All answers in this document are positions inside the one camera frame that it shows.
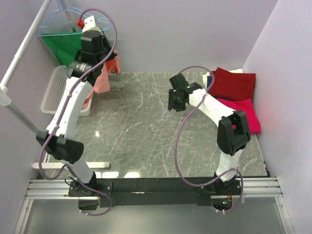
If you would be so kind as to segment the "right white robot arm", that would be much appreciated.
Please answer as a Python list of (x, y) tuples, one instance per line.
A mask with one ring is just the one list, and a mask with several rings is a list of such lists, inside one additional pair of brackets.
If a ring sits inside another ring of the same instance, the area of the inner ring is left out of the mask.
[[(231, 183), (236, 174), (239, 158), (251, 140), (251, 133), (248, 126), (247, 115), (244, 111), (236, 111), (227, 107), (212, 97), (197, 83), (185, 84), (169, 90), (168, 110), (184, 111), (187, 105), (194, 109), (185, 117), (178, 127), (175, 146), (174, 162), (180, 179), (192, 187), (205, 187), (214, 183), (214, 190), (224, 195), (231, 189)], [(206, 183), (194, 184), (183, 177), (177, 162), (178, 140), (182, 128), (188, 118), (197, 110), (200, 110), (217, 126), (217, 145), (221, 150), (216, 177)]]

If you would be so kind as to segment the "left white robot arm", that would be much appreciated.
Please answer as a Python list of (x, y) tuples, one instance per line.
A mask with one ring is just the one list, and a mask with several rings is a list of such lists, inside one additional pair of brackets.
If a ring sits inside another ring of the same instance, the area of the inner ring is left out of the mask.
[(37, 132), (36, 139), (41, 145), (41, 175), (50, 179), (42, 167), (43, 155), (48, 153), (61, 161), (62, 168), (68, 168), (80, 183), (80, 190), (91, 196), (98, 189), (96, 174), (82, 159), (84, 145), (73, 140), (73, 135), (83, 103), (101, 74), (103, 64), (112, 56), (114, 47), (100, 31), (95, 30), (84, 32), (80, 42), (81, 49), (69, 67), (65, 91), (54, 118), (44, 132)]

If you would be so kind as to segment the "salmon pink t shirt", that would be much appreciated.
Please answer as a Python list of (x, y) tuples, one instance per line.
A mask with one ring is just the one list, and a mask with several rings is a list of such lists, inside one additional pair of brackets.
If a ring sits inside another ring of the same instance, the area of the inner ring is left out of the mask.
[(93, 95), (93, 93), (105, 93), (110, 91), (110, 84), (109, 84), (109, 75), (110, 74), (119, 74), (121, 71), (121, 65), (120, 65), (120, 57), (119, 55), (116, 55), (112, 60), (106, 61), (103, 65), (103, 68), (101, 70), (101, 74), (98, 76), (91, 92), (85, 99), (82, 108), (86, 109), (90, 98)]

